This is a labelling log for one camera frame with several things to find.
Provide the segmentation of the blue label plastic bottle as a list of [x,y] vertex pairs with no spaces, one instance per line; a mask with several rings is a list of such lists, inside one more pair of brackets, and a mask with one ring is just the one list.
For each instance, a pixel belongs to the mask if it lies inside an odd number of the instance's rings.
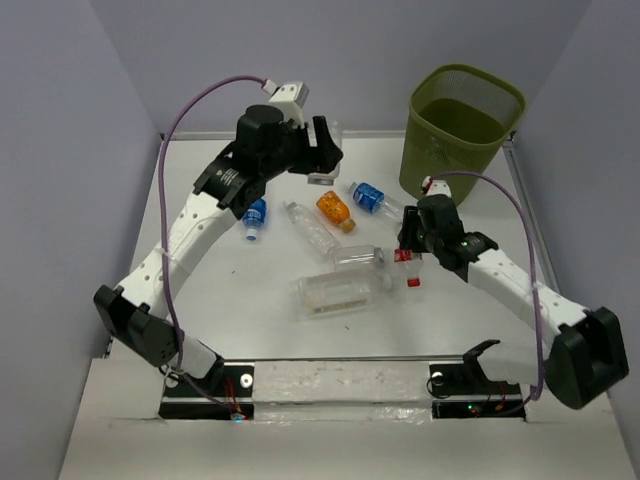
[[347,191],[355,204],[372,215],[401,222],[404,206],[383,191],[366,182],[351,182]]

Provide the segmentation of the red label clear bottle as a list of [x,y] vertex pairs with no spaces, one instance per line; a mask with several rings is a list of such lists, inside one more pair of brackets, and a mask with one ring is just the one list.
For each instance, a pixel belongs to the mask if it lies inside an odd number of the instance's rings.
[[394,250],[394,263],[396,268],[402,273],[409,288],[421,286],[420,272],[424,265],[421,253],[396,248]]

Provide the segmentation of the orange juice bottle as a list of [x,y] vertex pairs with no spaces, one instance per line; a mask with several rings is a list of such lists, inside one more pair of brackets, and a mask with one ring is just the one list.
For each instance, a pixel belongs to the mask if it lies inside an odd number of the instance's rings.
[[349,208],[335,191],[329,190],[324,193],[316,201],[316,207],[330,223],[339,227],[342,232],[350,233],[356,227]]

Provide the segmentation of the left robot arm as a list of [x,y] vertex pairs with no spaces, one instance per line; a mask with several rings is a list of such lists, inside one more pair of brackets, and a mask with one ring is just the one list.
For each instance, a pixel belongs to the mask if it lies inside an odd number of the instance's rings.
[[330,173],[343,157],[327,120],[296,123],[283,108],[252,105],[238,119],[235,139],[194,182],[174,223],[116,286],[101,286],[93,302],[111,336],[153,367],[181,376],[195,392],[211,395],[221,383],[223,357],[187,335],[174,297],[211,246],[283,173]]

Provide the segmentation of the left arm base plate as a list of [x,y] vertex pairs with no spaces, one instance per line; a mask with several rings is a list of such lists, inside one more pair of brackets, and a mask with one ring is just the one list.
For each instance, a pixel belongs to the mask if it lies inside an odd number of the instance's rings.
[[254,363],[227,361],[221,379],[210,391],[168,367],[161,367],[160,372],[164,376],[158,411],[162,419],[241,423],[254,418]]

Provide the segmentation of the small blue label bottle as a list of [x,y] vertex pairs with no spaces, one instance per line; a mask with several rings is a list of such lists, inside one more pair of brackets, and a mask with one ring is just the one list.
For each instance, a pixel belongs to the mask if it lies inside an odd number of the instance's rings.
[[259,233],[265,226],[266,216],[267,202],[264,198],[259,198],[250,205],[241,219],[247,240],[256,241],[258,239]]

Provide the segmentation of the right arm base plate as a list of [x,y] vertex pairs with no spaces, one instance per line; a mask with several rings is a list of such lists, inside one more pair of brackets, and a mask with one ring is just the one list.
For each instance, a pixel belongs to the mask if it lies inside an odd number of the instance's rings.
[[426,389],[434,420],[526,419],[519,385],[482,379],[463,363],[430,364]]

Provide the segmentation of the clear plastic bottle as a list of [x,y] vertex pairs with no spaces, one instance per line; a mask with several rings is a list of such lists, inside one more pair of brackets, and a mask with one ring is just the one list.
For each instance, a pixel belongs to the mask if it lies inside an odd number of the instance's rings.
[[344,158],[342,125],[324,116],[314,116],[312,133],[315,143],[311,146],[312,171],[307,175],[307,183],[333,186],[340,174],[341,161]]

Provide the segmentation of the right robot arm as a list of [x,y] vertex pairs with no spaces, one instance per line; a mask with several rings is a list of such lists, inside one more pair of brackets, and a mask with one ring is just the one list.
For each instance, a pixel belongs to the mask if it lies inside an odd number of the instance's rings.
[[451,198],[422,198],[404,209],[399,246],[428,253],[463,282],[484,291],[534,332],[532,351],[489,339],[463,355],[462,384],[482,392],[494,382],[547,388],[579,410],[629,374],[618,317],[566,299],[526,273],[490,237],[465,230]]

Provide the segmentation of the large clear bottle white cap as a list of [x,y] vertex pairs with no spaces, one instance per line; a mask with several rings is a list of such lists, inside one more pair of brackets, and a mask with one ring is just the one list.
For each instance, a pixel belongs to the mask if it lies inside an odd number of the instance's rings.
[[366,268],[334,271],[297,281],[301,308],[308,316],[368,307],[393,287],[394,280],[389,274]]

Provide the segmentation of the clear bottle silver cap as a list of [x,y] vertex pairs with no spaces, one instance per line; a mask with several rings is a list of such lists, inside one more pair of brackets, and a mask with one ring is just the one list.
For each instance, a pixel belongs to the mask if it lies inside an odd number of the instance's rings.
[[373,245],[359,245],[336,249],[332,254],[335,271],[359,268],[382,269],[384,252]]

